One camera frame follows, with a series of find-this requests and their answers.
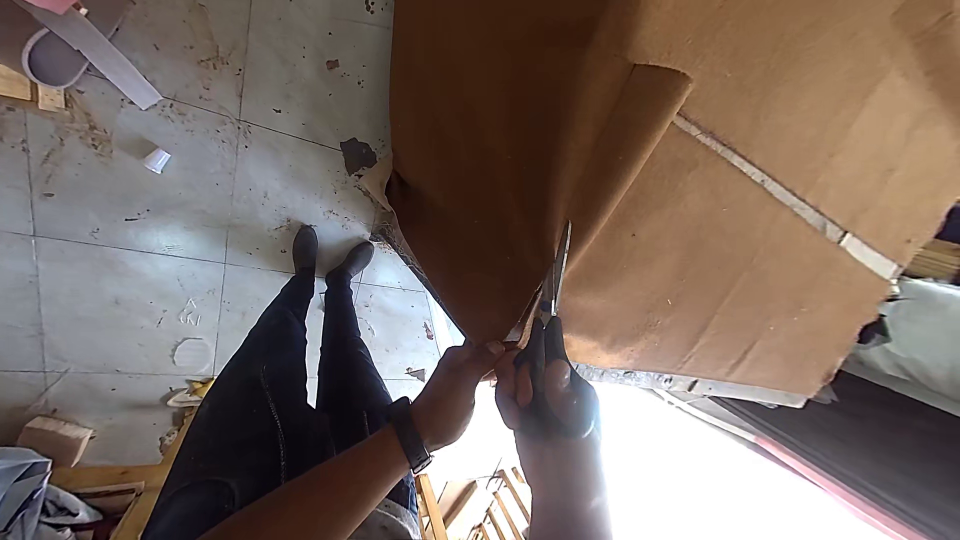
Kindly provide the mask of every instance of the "white paper cup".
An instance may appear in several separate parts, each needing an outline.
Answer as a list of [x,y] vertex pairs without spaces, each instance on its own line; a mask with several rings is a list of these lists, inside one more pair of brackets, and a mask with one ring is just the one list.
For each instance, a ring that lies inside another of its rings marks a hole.
[[162,148],[157,148],[150,153],[150,156],[143,159],[143,166],[160,174],[163,172],[163,165],[166,165],[168,160],[170,160],[170,155]]

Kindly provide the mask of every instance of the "tile floor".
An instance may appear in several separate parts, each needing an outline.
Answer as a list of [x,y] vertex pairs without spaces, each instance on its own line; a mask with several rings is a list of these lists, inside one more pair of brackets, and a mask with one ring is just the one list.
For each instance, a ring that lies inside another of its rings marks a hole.
[[[0,443],[55,412],[97,430],[87,463],[158,461],[164,394],[224,367],[288,279],[299,223],[321,237],[319,276],[370,234],[340,141],[389,149],[392,18],[387,0],[136,2],[114,42],[160,103],[140,110],[95,70],[66,113],[0,103]],[[173,155],[162,175],[140,163],[155,145]],[[407,372],[432,373],[443,314],[383,246],[356,281],[377,367],[415,397]],[[318,296],[311,374],[323,317]],[[444,348],[463,339],[441,330]],[[175,363],[190,338],[208,357]]]

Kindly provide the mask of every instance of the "left hand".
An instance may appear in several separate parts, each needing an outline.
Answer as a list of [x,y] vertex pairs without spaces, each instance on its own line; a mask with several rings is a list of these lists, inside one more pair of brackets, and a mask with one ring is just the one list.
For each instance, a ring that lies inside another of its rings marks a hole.
[[502,343],[450,347],[437,370],[410,406],[414,425],[428,452],[455,442],[473,416],[473,394],[480,380],[503,356]]

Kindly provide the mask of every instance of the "scissors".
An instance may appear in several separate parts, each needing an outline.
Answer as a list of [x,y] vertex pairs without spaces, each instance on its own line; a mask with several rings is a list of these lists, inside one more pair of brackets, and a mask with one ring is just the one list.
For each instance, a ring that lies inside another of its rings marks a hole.
[[[580,377],[566,356],[564,348],[564,329],[557,316],[560,308],[560,293],[564,285],[566,256],[570,251],[570,230],[572,225],[566,222],[564,232],[557,246],[557,254],[547,270],[546,278],[540,286],[540,302],[534,308],[533,328],[527,346],[516,355],[514,366],[517,370],[526,364],[530,369],[530,382],[533,386],[533,400],[520,410],[520,430],[539,438],[560,435],[567,438],[583,438],[593,431],[596,424],[596,394],[590,383]],[[557,361],[566,362],[570,367],[571,389],[579,396],[579,409],[574,418],[561,420],[547,402],[544,391],[544,372],[546,367]]]

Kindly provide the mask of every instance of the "black scissor handle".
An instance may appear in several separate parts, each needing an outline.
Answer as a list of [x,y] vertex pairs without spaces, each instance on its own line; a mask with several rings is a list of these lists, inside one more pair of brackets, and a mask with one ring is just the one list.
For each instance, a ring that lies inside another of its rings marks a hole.
[[[562,420],[546,399],[545,372],[552,362],[563,361],[570,366],[570,385],[577,394],[577,410],[572,418]],[[560,317],[551,317],[546,328],[540,319],[534,319],[527,346],[516,355],[514,366],[527,364],[533,386],[533,401],[520,410],[520,431],[539,438],[563,436],[583,438],[597,424],[596,392],[573,368],[566,356],[564,328]]]

